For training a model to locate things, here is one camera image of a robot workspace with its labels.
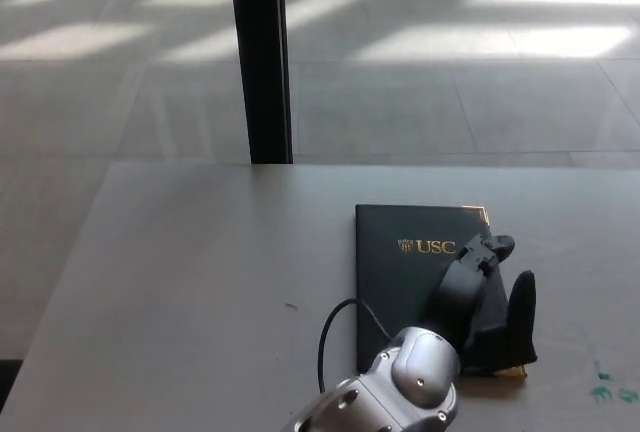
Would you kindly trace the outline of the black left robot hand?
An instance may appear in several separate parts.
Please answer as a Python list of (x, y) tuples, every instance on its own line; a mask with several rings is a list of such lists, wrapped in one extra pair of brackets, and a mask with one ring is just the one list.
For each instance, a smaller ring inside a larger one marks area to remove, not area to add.
[(426, 300), (421, 323), (453, 346), (465, 375), (490, 377), (513, 369), (524, 376), (524, 367), (538, 359), (535, 275), (520, 273), (507, 293), (500, 273), (514, 248), (509, 235), (474, 236)]

